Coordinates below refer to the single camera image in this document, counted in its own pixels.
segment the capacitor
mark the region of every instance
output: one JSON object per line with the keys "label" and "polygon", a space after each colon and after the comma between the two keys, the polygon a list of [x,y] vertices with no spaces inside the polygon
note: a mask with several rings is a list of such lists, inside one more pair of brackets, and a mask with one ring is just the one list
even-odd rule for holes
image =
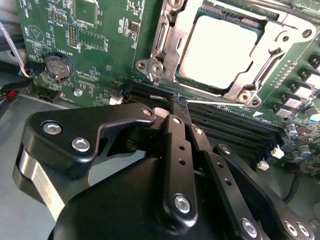
{"label": "capacitor", "polygon": [[296,127],[293,123],[288,124],[286,126],[286,131],[287,131],[288,136],[291,138],[295,138],[298,136],[298,132],[297,132]]}
{"label": "capacitor", "polygon": [[298,147],[298,150],[299,150],[300,156],[303,159],[309,159],[310,158],[311,152],[310,152],[310,149],[309,149],[308,145],[302,145],[302,146]]}
{"label": "capacitor", "polygon": [[317,108],[309,108],[307,111],[305,111],[305,114],[311,122],[316,123],[320,121],[320,112]]}
{"label": "capacitor", "polygon": [[292,156],[292,161],[294,161],[296,164],[299,164],[304,160],[304,158],[300,156],[299,151],[294,151],[293,153],[291,153],[291,156]]}

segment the green circuit board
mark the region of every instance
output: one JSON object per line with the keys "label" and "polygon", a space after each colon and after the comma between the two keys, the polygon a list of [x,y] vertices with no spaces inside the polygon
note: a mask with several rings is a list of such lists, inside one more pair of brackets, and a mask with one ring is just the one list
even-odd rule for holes
{"label": "green circuit board", "polygon": [[[35,78],[36,85],[61,91],[63,100],[84,107],[108,105],[110,88],[127,80],[149,85],[147,77],[135,68],[135,62],[150,56],[162,3],[162,0],[17,0],[28,59],[43,63],[48,54],[59,52],[69,56],[75,65],[75,73],[67,81],[57,84],[43,72]],[[290,3],[320,17],[316,13],[320,10],[318,1]],[[272,108],[295,81],[300,81],[297,72],[311,68],[310,56],[320,55],[319,30],[317,27],[314,39],[296,43],[287,53],[259,92],[262,104],[258,108],[225,109],[275,126],[295,123],[312,129],[299,138],[314,152],[320,146],[320,126],[310,123],[303,109],[290,119],[282,119]],[[159,88],[176,92],[163,85]],[[73,89],[81,89],[82,96],[75,96]],[[185,92],[180,94],[196,99]],[[320,108],[319,98],[305,105],[310,106]],[[314,161],[320,164],[320,157],[316,156]],[[309,174],[317,169],[306,163],[305,171]]]}

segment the chip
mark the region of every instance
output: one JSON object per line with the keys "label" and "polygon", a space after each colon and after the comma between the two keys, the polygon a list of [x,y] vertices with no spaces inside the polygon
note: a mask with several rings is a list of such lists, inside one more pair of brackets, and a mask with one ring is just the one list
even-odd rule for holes
{"label": "chip", "polygon": [[98,21],[98,5],[93,0],[74,1],[75,18],[90,25]]}
{"label": "chip", "polygon": [[227,89],[252,63],[256,32],[237,24],[201,16],[197,20],[180,67],[183,77]]}
{"label": "chip", "polygon": [[129,26],[129,30],[137,33],[139,31],[139,23],[132,21]]}

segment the gray surface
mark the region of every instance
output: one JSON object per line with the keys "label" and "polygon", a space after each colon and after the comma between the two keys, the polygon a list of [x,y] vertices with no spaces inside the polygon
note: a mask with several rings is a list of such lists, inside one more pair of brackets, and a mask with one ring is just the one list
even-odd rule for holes
{"label": "gray surface", "polygon": [[[49,210],[31,197],[22,193],[12,179],[22,131],[27,117],[35,112],[56,109],[28,98],[20,97],[0,119],[0,239],[1,240],[46,240],[55,222]],[[91,184],[97,183],[132,164],[143,156],[137,152],[127,158],[114,158],[92,168],[89,175]],[[271,167],[258,174],[283,198],[289,190],[292,174]],[[320,201],[320,186],[307,176],[301,179],[297,195],[289,206],[306,222],[313,219],[313,206]]]}
{"label": "gray surface", "polygon": [[0,239],[46,240],[55,222],[46,206],[21,192],[12,179],[25,121],[55,107],[18,99],[0,120]]}

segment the silver bolt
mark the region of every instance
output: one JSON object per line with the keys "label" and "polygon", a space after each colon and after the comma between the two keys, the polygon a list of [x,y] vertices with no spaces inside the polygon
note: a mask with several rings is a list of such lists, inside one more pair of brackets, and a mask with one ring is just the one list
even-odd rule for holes
{"label": "silver bolt", "polygon": [[289,230],[289,232],[290,232],[293,236],[297,237],[297,236],[298,236],[298,232],[297,232],[297,230],[294,228],[294,226],[292,226],[292,225],[291,225],[289,222],[287,222],[287,221],[285,221],[284,223],[285,223],[286,228]]}
{"label": "silver bolt", "polygon": [[308,230],[305,228],[305,226],[303,226],[301,223],[297,223],[298,227],[300,228],[301,232],[303,233],[303,235],[305,235],[306,237],[310,237],[310,233],[308,232]]}
{"label": "silver bolt", "polygon": [[181,121],[178,119],[178,118],[173,118],[173,121],[176,123],[176,124],[180,124],[181,123]]}
{"label": "silver bolt", "polygon": [[43,131],[45,131],[47,134],[51,135],[57,135],[62,132],[62,127],[55,122],[47,122],[42,127]]}
{"label": "silver bolt", "polygon": [[313,219],[310,221],[310,226],[313,229],[317,229],[320,227],[320,222],[317,219]]}
{"label": "silver bolt", "polygon": [[82,137],[76,137],[75,139],[72,140],[71,146],[79,151],[79,152],[86,152],[90,149],[90,143],[88,140],[82,138]]}
{"label": "silver bolt", "polygon": [[190,212],[190,203],[189,201],[182,195],[177,195],[174,197],[174,204],[176,208],[182,212],[183,214],[187,214]]}
{"label": "silver bolt", "polygon": [[255,226],[246,218],[242,218],[241,221],[243,229],[250,235],[250,237],[255,238],[258,235],[258,232]]}
{"label": "silver bolt", "polygon": [[143,113],[145,115],[147,115],[147,116],[151,116],[152,115],[152,113],[150,111],[146,110],[146,109],[143,110]]}
{"label": "silver bolt", "polygon": [[202,131],[201,131],[200,128],[196,127],[194,130],[195,130],[195,132],[196,132],[197,134],[199,134],[199,135],[202,134]]}
{"label": "silver bolt", "polygon": [[81,97],[82,96],[82,90],[79,89],[79,88],[73,89],[73,95],[75,95],[76,97]]}
{"label": "silver bolt", "polygon": [[230,154],[230,150],[228,148],[226,148],[225,146],[222,148],[222,150],[226,153],[226,154]]}

